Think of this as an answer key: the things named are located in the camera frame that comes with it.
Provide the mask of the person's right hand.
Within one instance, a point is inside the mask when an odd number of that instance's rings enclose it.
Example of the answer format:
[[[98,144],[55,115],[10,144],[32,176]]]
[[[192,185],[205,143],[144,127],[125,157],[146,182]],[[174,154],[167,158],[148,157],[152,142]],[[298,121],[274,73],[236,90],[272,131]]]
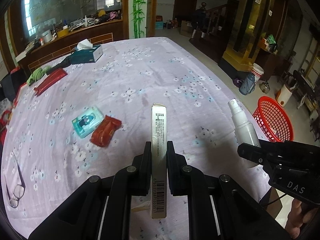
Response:
[[[294,199],[291,204],[291,210],[287,216],[285,230],[292,239],[297,239],[300,234],[300,228],[303,224],[308,224],[316,215],[318,208],[303,213],[302,202]]]

